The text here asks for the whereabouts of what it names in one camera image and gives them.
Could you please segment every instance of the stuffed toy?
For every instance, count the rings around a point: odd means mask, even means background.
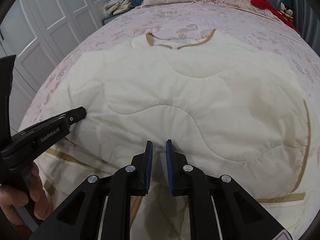
[[[285,6],[284,3],[281,3],[280,5],[280,13],[288,20],[288,22],[293,23],[293,11],[288,6]]]

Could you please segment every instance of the tag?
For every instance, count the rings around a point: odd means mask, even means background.
[[[292,240],[287,230],[283,229],[274,239],[272,240]]]
[[[190,43],[191,40],[190,39],[180,39],[180,40],[176,40],[176,42],[187,44],[187,43]]]

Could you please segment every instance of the white wardrobe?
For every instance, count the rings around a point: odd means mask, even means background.
[[[0,25],[0,57],[17,55],[10,96],[12,132],[36,92],[64,59],[102,27],[108,0],[16,0]]]

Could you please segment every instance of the bedside table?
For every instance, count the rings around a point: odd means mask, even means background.
[[[119,13],[119,14],[117,14],[117,15],[110,15],[110,16],[108,16],[108,17],[106,17],[106,18],[104,18],[104,19],[102,20],[102,24],[103,24],[103,25],[106,25],[108,22],[111,22],[112,20],[116,19],[116,18],[119,17],[120,15],[122,15],[122,14],[124,14],[124,13],[127,13],[127,12],[131,11],[132,9],[133,9],[133,8],[130,8],[129,10],[127,10],[127,11],[125,11],[125,12],[122,12],[122,13]]]

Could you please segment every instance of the red cloth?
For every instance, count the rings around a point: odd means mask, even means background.
[[[259,9],[268,9],[270,12],[272,12],[275,16],[277,16],[281,21],[283,21],[286,25],[288,25],[290,28],[294,29],[296,32],[297,29],[293,26],[292,23],[290,23],[284,16],[278,12],[268,0],[251,0],[251,3],[253,6],[258,7]]]

